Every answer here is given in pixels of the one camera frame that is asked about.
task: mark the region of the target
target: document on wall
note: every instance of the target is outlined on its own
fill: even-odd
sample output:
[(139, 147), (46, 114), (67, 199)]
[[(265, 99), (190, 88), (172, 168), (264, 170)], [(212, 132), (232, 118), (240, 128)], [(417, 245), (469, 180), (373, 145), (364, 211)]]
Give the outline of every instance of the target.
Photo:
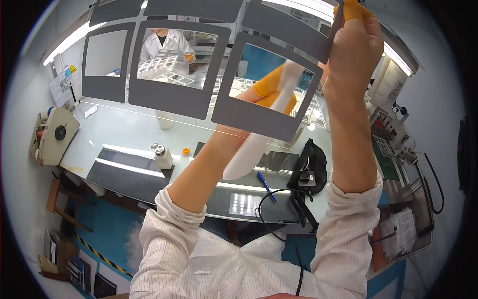
[(63, 106), (66, 101), (73, 97), (70, 86), (66, 81), (65, 72), (61, 72), (55, 79), (53, 79), (49, 83), (49, 86), (50, 90), (52, 91), (55, 104), (58, 107)]
[(390, 60), (387, 71), (375, 95), (370, 100), (372, 104), (384, 111), (391, 111), (407, 78), (405, 72), (393, 60)]

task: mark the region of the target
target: wooden stool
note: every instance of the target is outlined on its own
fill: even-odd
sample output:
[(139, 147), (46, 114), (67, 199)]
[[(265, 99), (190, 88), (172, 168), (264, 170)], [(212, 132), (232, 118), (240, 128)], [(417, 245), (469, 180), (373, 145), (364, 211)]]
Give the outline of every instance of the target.
[(52, 186), (50, 187), (50, 194), (48, 195), (48, 201), (46, 203), (46, 210), (51, 212), (51, 213), (57, 212), (58, 214), (60, 214), (60, 216), (62, 216), (63, 218), (65, 218), (66, 220), (71, 222), (72, 224), (74, 224), (76, 226), (80, 226), (80, 227), (84, 228), (85, 230), (87, 230), (89, 232), (92, 232), (93, 231), (92, 229), (82, 225), (81, 223), (78, 222), (78, 220), (76, 220), (76, 211), (75, 211), (75, 217), (73, 218), (70, 215), (66, 214), (62, 209), (60, 209), (59, 207), (56, 206), (56, 199), (58, 198), (58, 193), (59, 192), (61, 192), (61, 193), (65, 194), (66, 196), (76, 200), (77, 202), (78, 201), (79, 202), (84, 202), (84, 203), (89, 204), (91, 206), (95, 205), (94, 203), (89, 202), (88, 200), (82, 198), (81, 196), (71, 192), (70, 190), (67, 190), (67, 189), (63, 188), (60, 184), (60, 180), (55, 178), (55, 179), (53, 179)]

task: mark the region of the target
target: warning sign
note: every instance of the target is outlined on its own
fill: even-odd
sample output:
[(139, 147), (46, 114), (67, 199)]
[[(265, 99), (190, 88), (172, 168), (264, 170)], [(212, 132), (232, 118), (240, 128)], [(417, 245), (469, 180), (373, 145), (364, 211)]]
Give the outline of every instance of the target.
[(74, 72), (76, 72), (76, 67), (70, 65), (70, 73), (73, 74)]

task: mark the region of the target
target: blue marker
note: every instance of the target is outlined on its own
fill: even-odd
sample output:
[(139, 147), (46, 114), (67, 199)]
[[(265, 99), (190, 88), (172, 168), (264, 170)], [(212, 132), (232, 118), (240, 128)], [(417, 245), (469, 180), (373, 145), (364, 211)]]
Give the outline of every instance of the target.
[[(269, 188), (269, 185), (267, 185), (266, 180), (262, 176), (262, 174), (258, 171), (257, 172), (257, 177), (259, 178), (259, 181), (264, 185), (268, 193), (271, 193), (271, 189)], [(271, 194), (272, 202), (276, 202), (277, 198), (275, 198), (274, 194)]]

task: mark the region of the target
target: gray frame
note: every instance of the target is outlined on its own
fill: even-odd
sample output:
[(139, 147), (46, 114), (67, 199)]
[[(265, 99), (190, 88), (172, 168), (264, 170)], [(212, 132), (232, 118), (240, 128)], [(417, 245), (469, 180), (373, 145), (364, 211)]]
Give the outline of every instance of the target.
[[(258, 46), (292, 60), (314, 73), (296, 117), (229, 96), (234, 76), (246, 44)], [(244, 32), (238, 33), (217, 95), (212, 121), (289, 142), (307, 111), (323, 70), (302, 56)]]
[[(147, 28), (181, 29), (217, 35), (216, 46), (209, 63), (203, 89), (137, 79), (138, 63), (135, 62), (140, 60), (142, 39)], [(203, 23), (166, 20), (146, 20), (141, 22), (131, 61), (128, 102), (133, 105), (168, 111), (197, 119), (206, 119), (217, 73), (221, 66), (230, 34), (231, 30), (229, 28)]]
[(328, 37), (301, 20), (262, 4), (262, 0), (250, 0), (242, 26), (278, 38), (325, 64), (330, 56), (335, 33), (342, 27), (344, 4), (341, 0), (336, 1), (340, 5)]
[[(131, 41), (133, 39), (135, 26), (135, 22), (111, 25), (93, 30), (86, 35), (81, 74), (82, 93), (84, 97), (124, 103), (128, 56), (130, 55)], [(121, 73), (119, 77), (85, 76), (89, 38), (98, 34), (122, 30), (128, 30), (128, 32), (126, 33), (126, 39), (124, 41), (123, 56), (121, 58)]]
[(114, 0), (99, 5), (98, 0), (93, 6), (90, 26), (114, 20), (134, 18), (140, 14), (144, 0)]
[(149, 0), (145, 16), (181, 15), (234, 23), (244, 0)]

